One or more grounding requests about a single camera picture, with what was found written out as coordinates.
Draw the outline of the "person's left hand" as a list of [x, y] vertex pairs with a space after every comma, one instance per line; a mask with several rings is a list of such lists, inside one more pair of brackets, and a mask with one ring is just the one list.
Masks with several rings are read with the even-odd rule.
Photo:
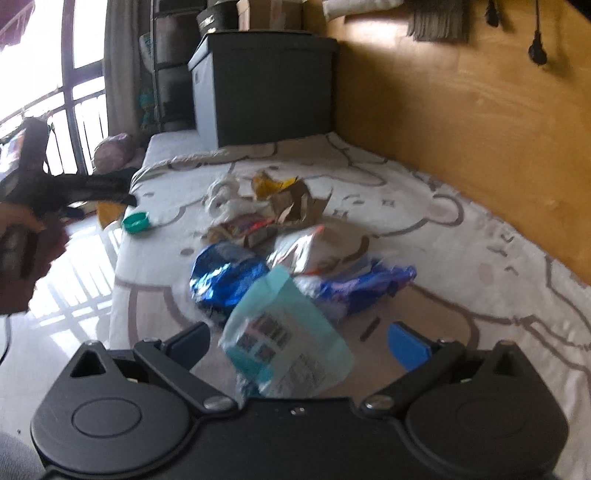
[[46, 229], [46, 225], [39, 220], [27, 206], [9, 202], [0, 204], [0, 238], [3, 238], [10, 227], [25, 227], [34, 233]]

